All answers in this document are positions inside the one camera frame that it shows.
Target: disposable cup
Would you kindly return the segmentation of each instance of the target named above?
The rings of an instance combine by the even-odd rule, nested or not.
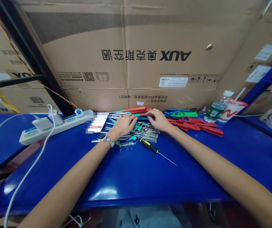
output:
[[[239,101],[239,100],[235,101],[234,99],[227,100],[226,104],[227,104],[226,110],[221,114],[221,116],[217,120],[219,122],[223,122],[223,123],[228,122],[239,111],[241,111],[243,108],[248,106],[247,103],[243,101]]]

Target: blue metal table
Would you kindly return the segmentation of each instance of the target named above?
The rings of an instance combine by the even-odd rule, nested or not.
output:
[[[0,123],[11,116],[13,115],[0,114]],[[25,149],[25,146],[19,143],[19,138],[23,130],[33,126],[33,120],[35,118],[31,115],[17,116],[0,129],[0,168]]]
[[[272,192],[272,138],[237,118],[218,123],[224,137],[205,131],[187,134],[240,167]],[[85,134],[86,124],[49,140],[41,159],[16,195],[12,212],[27,214],[59,179],[94,145],[97,134]],[[227,200],[230,196],[166,133],[155,145],[177,166],[137,143],[112,148],[81,195],[75,211],[183,201]],[[40,151],[34,153],[0,185],[0,215],[6,212],[13,190]]]

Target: orange handle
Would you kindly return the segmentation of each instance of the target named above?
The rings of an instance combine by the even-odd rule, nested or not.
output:
[[[143,113],[143,112],[148,112],[148,111],[150,111],[150,110],[152,110],[152,108],[147,108],[146,110],[139,110],[139,111],[133,111],[133,112],[131,112],[132,114],[135,114],[135,113]]]
[[[146,110],[146,106],[124,109],[123,111],[128,112],[128,111],[140,111],[140,110]]]

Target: white charger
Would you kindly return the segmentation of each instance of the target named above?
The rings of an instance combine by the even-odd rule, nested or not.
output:
[[[60,124],[63,123],[63,119],[62,119],[62,117],[60,116],[60,114],[58,113],[57,110],[53,110],[53,112],[51,112],[51,111],[49,110],[49,112],[48,112],[48,117],[49,117],[51,120],[53,119],[52,116],[54,116],[54,121],[55,121],[55,124],[56,124],[56,125],[60,125]]]
[[[47,128],[51,128],[54,125],[47,117],[36,119],[32,122],[32,124],[39,130],[45,130]]]

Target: qr code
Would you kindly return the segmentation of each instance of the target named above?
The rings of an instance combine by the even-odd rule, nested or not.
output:
[[[40,97],[29,97],[29,99],[30,99],[33,103],[36,103],[36,104],[38,104],[38,103],[43,104],[43,103],[44,103],[44,101],[43,101],[42,98],[40,98]]]
[[[92,72],[83,72],[83,77],[86,81],[95,81],[95,78]]]

